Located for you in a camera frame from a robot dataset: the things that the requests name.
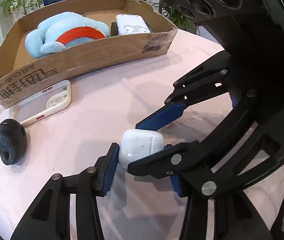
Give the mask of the white earbuds case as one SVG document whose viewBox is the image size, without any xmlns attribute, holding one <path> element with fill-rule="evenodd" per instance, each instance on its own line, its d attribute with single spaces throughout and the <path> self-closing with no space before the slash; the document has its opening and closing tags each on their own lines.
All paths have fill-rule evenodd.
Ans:
<svg viewBox="0 0 284 240">
<path fill-rule="evenodd" d="M 128 129 L 122 136 L 118 162 L 126 170 L 130 163 L 162 151 L 164 147 L 164 137 L 161 133 Z"/>
</svg>

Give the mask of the cream clear phone case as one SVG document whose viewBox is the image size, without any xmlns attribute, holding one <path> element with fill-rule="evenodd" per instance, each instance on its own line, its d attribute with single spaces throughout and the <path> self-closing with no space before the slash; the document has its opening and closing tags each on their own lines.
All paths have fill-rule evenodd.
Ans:
<svg viewBox="0 0 284 240">
<path fill-rule="evenodd" d="M 71 103 L 71 82 L 63 80 L 11 107 L 11 118 L 27 127 L 66 109 Z"/>
</svg>

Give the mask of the pink tablecloth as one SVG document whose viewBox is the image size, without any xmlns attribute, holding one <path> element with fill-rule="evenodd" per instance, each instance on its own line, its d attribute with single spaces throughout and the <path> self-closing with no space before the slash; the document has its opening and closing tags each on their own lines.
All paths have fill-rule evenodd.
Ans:
<svg viewBox="0 0 284 240">
<path fill-rule="evenodd" d="M 0 236 L 15 227 L 55 173 L 77 174 L 105 155 L 111 143 L 160 108 L 173 83 L 222 47 L 179 30 L 166 55 L 75 77 L 71 104 L 26 128 L 27 153 L 17 165 L 0 159 Z M 0 106 L 0 122 L 9 118 Z M 106 239 L 178 239 L 186 199 L 169 178 L 135 178 L 118 167 L 111 191 L 98 198 Z"/>
</svg>

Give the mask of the black computer mouse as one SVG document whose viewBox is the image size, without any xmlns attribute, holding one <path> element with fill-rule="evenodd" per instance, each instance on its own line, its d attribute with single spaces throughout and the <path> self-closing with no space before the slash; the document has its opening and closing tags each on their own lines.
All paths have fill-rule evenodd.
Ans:
<svg viewBox="0 0 284 240">
<path fill-rule="evenodd" d="M 27 135 L 24 127 L 14 119 L 0 123 L 0 158 L 5 165 L 15 165 L 25 155 Z"/>
</svg>

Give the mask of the white rectangular device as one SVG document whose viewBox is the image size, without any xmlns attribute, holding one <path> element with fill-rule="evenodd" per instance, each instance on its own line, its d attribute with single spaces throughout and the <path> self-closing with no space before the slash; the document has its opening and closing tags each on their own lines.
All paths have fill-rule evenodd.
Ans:
<svg viewBox="0 0 284 240">
<path fill-rule="evenodd" d="M 139 15 L 118 14 L 116 23 L 118 35 L 150 33 L 146 22 Z"/>
</svg>

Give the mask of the green potted plant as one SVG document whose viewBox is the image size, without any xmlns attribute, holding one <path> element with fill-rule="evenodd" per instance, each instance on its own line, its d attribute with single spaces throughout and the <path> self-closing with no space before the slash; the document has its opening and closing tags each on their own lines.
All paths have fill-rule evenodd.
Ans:
<svg viewBox="0 0 284 240">
<path fill-rule="evenodd" d="M 188 31 L 193 34 L 199 34 L 199 27 L 194 25 L 186 16 L 174 9 L 170 5 L 167 5 L 163 0 L 147 0 L 154 9 L 169 19 L 179 29 Z"/>
</svg>

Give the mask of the black box in cardboard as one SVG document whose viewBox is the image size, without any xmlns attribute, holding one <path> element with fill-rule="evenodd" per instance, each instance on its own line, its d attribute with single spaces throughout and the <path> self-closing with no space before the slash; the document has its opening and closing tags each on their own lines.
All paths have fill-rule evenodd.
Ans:
<svg viewBox="0 0 284 240">
<path fill-rule="evenodd" d="M 147 27 L 148 27 L 148 29 L 151 33 L 155 33 L 155 30 L 148 23 L 146 23 L 146 25 L 147 25 Z M 110 35 L 111 36 L 117 36 L 118 35 L 118 27 L 117 27 L 116 22 L 111 23 Z"/>
</svg>

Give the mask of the brown cardboard box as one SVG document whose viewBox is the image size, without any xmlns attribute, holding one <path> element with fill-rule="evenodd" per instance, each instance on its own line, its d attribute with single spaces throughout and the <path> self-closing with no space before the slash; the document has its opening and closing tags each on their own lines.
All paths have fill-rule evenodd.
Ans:
<svg viewBox="0 0 284 240">
<path fill-rule="evenodd" d="M 41 21 L 65 11 L 106 24 L 115 22 L 118 14 L 139 15 L 153 32 L 107 37 L 32 58 L 25 48 L 26 35 Z M 17 20 L 0 46 L 0 105 L 9 108 L 59 81 L 93 70 L 164 55 L 176 33 L 177 27 L 143 0 L 65 0 L 47 5 Z"/>
</svg>

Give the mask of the light blue plush toy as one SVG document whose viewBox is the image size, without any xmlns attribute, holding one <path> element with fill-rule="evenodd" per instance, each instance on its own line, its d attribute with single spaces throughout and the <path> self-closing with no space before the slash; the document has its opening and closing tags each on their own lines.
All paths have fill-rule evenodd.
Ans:
<svg viewBox="0 0 284 240">
<path fill-rule="evenodd" d="M 62 12 L 40 22 L 25 38 L 31 57 L 61 52 L 86 42 L 109 37 L 109 26 L 75 12 Z"/>
</svg>

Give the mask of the green plant left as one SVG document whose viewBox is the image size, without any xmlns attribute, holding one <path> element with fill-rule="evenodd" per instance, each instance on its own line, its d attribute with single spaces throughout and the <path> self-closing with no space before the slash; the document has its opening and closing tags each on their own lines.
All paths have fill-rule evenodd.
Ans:
<svg viewBox="0 0 284 240">
<path fill-rule="evenodd" d="M 24 16 L 44 5 L 44 0 L 3 0 L 0 3 L 5 16 L 21 12 Z"/>
</svg>

